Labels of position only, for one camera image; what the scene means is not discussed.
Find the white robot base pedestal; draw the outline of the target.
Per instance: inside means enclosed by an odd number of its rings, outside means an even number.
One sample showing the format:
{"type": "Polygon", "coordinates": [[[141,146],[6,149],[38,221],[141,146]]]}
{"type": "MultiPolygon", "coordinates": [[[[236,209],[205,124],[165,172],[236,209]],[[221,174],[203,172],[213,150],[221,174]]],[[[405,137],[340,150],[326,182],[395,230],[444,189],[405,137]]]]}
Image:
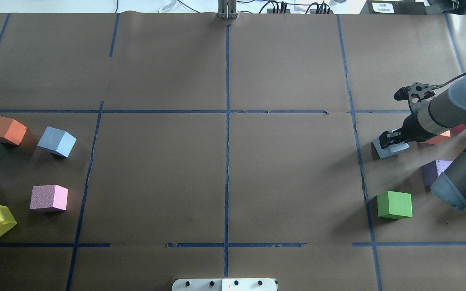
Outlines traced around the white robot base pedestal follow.
{"type": "Polygon", "coordinates": [[[278,291],[273,278],[182,278],[172,284],[172,291],[278,291]]]}

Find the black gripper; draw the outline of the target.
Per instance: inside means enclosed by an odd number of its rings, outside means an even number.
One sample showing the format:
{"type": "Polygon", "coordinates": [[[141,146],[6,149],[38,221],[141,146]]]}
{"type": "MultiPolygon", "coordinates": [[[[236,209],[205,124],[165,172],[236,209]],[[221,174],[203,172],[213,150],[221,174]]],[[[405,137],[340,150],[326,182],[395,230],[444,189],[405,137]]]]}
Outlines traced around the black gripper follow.
{"type": "Polygon", "coordinates": [[[409,143],[412,141],[424,141],[424,129],[413,114],[404,119],[402,127],[399,129],[384,131],[379,136],[379,145],[382,149],[386,149],[392,144],[409,143]]]}

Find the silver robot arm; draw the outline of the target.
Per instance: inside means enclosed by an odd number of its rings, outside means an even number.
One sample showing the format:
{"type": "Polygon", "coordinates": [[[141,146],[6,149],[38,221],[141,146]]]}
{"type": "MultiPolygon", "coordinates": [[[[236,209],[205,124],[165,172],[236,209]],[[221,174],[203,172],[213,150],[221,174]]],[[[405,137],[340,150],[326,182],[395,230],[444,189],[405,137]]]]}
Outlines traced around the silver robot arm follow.
{"type": "MultiPolygon", "coordinates": [[[[448,89],[438,94],[440,85],[413,83],[400,88],[394,99],[407,101],[410,113],[402,126],[384,131],[375,140],[379,157],[389,157],[408,148],[411,142],[433,141],[445,132],[466,134],[466,74],[447,83],[448,89]]],[[[466,211],[466,147],[451,164],[434,179],[431,192],[455,210],[466,211]]]]}

